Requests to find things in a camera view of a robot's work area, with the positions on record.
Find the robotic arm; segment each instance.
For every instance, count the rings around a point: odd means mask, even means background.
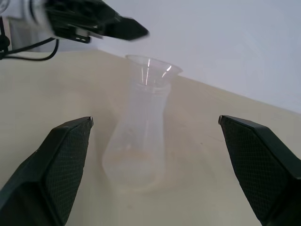
[[[102,0],[0,0],[0,16],[56,39],[83,43],[91,37],[136,40],[148,35],[137,21],[120,16]]]

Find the table surface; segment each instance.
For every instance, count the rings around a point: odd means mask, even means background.
[[[166,180],[148,193],[121,193],[110,186],[101,156],[125,109],[128,78],[128,62],[101,51],[59,53],[43,63],[2,60],[0,187],[53,127],[92,115],[68,226],[259,226],[234,175],[219,115],[270,127],[299,158],[301,116],[178,76],[164,116]]]

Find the vase rim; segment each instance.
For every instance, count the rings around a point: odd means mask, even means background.
[[[130,60],[131,62],[135,63],[135,64],[138,64],[138,65],[143,65],[142,63],[139,63],[137,61],[137,59],[149,59],[149,60],[152,60],[154,62],[157,62],[157,63],[161,63],[161,64],[165,64],[166,66],[171,66],[172,68],[176,69],[178,71],[178,73],[181,73],[183,72],[182,68],[174,65],[174,64],[171,64],[171,63],[168,63],[166,61],[162,61],[162,60],[158,60],[156,58],[152,58],[152,57],[149,57],[149,56],[141,56],[141,55],[135,55],[135,54],[128,54],[126,55],[126,59]]]

